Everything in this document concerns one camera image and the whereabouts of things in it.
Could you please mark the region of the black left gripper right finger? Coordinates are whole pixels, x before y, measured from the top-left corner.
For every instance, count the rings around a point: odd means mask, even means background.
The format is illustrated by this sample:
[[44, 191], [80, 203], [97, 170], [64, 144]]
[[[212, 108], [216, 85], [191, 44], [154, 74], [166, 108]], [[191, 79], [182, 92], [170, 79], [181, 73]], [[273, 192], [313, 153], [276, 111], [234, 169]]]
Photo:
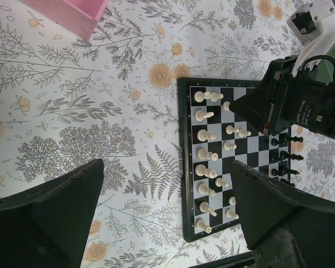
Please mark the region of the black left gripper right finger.
[[242, 231], [257, 267], [335, 267], [335, 202], [238, 160], [231, 178]]

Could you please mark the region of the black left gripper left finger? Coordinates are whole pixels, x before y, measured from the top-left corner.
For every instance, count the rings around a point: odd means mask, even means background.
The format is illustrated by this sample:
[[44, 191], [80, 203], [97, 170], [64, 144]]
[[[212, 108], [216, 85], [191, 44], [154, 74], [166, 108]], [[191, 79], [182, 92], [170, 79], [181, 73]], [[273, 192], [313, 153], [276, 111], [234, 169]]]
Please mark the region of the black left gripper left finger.
[[104, 163], [0, 199], [0, 267], [79, 267], [103, 185]]

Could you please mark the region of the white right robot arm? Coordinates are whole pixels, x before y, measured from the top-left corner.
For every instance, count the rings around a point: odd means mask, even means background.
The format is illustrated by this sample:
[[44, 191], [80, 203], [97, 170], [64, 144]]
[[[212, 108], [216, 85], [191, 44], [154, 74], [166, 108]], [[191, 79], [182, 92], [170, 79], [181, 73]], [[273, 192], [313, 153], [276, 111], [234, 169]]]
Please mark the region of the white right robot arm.
[[272, 61], [229, 110], [265, 136], [298, 125], [335, 140], [335, 1], [304, 4], [287, 24], [303, 45], [299, 55]]

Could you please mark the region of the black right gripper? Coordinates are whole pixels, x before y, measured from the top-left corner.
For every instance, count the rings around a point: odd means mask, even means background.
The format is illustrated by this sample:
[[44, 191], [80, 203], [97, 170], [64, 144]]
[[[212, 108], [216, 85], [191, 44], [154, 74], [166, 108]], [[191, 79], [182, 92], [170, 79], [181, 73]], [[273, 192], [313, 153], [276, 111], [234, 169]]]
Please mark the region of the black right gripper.
[[[307, 64], [316, 60], [333, 66], [331, 81], [319, 82], [310, 77]], [[251, 92], [231, 102], [229, 110], [241, 116], [254, 129], [274, 135], [298, 125], [326, 137], [335, 137], [335, 59], [313, 56], [302, 63], [297, 74], [296, 56], [271, 62], [260, 83]]]

